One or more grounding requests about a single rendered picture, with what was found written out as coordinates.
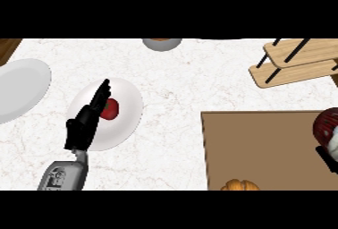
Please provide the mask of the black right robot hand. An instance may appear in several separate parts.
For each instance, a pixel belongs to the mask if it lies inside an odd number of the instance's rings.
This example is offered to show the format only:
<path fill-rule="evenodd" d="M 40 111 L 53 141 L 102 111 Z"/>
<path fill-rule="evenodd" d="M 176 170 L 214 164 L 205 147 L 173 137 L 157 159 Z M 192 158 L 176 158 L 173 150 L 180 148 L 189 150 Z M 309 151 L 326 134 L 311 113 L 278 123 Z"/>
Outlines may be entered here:
<path fill-rule="evenodd" d="M 338 174 L 338 162 L 332 159 L 331 155 L 325 151 L 325 148 L 322 146 L 316 146 L 316 151 L 326 166 L 329 167 L 331 172 Z"/>

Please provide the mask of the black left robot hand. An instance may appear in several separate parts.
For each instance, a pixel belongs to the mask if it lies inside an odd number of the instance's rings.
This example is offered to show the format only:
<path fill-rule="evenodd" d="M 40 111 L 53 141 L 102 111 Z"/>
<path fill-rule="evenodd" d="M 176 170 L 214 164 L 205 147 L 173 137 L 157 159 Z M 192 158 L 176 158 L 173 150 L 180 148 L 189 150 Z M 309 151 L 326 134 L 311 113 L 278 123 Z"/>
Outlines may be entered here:
<path fill-rule="evenodd" d="M 105 79 L 89 105 L 84 105 L 74 119 L 66 121 L 68 136 L 65 149 L 86 151 L 95 139 L 99 117 L 111 96 L 109 79 Z"/>

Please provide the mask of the red-wrapped cupcake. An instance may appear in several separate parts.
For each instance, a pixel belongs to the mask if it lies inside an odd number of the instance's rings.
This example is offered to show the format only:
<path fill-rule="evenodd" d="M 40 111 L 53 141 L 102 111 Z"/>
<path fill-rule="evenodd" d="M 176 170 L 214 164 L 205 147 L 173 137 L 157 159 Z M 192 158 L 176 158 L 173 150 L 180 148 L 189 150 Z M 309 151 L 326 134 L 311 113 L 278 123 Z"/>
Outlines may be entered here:
<path fill-rule="evenodd" d="M 319 114 L 313 123 L 313 135 L 328 155 L 338 162 L 338 107 Z"/>

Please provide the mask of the brown tray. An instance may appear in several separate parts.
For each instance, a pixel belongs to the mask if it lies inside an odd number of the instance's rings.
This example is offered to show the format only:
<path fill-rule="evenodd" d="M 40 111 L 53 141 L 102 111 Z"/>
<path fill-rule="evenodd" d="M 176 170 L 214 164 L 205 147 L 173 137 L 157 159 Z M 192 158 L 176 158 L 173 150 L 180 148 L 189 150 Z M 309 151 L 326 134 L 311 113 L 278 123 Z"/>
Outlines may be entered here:
<path fill-rule="evenodd" d="M 207 187 L 232 179 L 263 190 L 338 190 L 338 174 L 316 151 L 316 111 L 204 112 Z"/>

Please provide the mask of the wooden tiered shelf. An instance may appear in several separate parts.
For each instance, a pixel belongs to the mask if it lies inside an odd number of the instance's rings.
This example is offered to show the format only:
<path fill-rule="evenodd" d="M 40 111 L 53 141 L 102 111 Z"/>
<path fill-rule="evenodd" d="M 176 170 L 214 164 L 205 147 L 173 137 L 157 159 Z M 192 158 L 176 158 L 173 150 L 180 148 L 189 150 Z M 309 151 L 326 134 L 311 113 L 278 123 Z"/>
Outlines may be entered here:
<path fill-rule="evenodd" d="M 267 43 L 248 69 L 260 88 L 331 76 L 338 85 L 338 38 L 292 38 Z"/>

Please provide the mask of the white oval plate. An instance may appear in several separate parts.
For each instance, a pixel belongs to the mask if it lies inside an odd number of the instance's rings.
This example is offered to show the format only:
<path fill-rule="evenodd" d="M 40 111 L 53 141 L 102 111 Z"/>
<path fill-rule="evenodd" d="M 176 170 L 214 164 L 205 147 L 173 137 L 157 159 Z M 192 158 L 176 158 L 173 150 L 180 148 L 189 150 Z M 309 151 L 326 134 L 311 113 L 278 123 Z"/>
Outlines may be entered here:
<path fill-rule="evenodd" d="M 68 110 L 68 119 L 74 119 L 84 105 L 89 105 L 103 80 L 93 82 L 75 96 Z M 87 150 L 100 151 L 117 147 L 130 137 L 143 114 L 142 94 L 136 86 L 120 78 L 109 78 L 109 98 L 120 103 L 120 115 L 114 120 L 99 117 L 95 139 Z"/>

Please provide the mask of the red tomato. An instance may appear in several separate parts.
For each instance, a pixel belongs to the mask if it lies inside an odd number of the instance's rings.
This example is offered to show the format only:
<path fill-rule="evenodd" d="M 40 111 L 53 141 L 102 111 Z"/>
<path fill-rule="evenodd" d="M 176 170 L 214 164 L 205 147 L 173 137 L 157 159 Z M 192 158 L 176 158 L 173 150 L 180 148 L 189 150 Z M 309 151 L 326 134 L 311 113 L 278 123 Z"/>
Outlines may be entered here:
<path fill-rule="evenodd" d="M 100 117 L 105 120 L 114 120 L 120 115 L 120 103 L 114 98 L 109 98 L 106 100 L 106 105 L 103 108 L 103 111 L 100 113 Z"/>

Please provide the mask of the white round plate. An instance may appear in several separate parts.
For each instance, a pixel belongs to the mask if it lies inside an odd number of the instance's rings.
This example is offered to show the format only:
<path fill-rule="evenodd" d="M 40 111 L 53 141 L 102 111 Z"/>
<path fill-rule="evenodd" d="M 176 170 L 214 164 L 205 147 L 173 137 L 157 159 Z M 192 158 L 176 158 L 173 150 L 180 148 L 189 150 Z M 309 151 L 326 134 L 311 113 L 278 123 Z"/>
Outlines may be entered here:
<path fill-rule="evenodd" d="M 50 82 L 52 70 L 41 60 L 21 59 L 0 67 L 0 124 L 33 109 Z"/>

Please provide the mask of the orange croissant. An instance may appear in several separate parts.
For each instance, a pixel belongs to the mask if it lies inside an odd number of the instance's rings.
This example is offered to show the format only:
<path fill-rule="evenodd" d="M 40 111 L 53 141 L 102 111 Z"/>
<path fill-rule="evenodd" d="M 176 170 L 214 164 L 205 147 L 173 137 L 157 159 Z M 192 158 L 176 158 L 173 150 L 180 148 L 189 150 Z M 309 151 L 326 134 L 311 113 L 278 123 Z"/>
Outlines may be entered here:
<path fill-rule="evenodd" d="M 258 186 L 247 181 L 239 181 L 238 179 L 232 179 L 226 182 L 224 186 L 220 188 L 223 191 L 258 191 Z"/>

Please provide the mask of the brown wooden furniture corner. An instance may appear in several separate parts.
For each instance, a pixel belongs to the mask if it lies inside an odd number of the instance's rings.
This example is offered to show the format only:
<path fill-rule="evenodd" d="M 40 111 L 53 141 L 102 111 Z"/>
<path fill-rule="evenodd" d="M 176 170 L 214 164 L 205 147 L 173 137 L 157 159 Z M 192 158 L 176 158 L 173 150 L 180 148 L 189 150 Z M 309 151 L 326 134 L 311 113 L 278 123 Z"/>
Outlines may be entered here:
<path fill-rule="evenodd" d="M 0 66 L 6 64 L 21 41 L 21 38 L 0 38 Z"/>

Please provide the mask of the grey bowl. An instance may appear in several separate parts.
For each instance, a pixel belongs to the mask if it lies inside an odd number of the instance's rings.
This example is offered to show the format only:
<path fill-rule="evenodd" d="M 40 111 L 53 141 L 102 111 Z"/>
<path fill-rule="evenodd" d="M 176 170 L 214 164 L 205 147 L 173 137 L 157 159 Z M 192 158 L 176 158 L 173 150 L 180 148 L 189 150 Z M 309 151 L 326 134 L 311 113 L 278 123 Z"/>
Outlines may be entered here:
<path fill-rule="evenodd" d="M 173 48 L 179 46 L 182 43 L 180 38 L 165 38 L 165 39 L 152 39 L 152 38 L 145 38 L 143 39 L 145 46 L 158 52 L 170 51 Z"/>

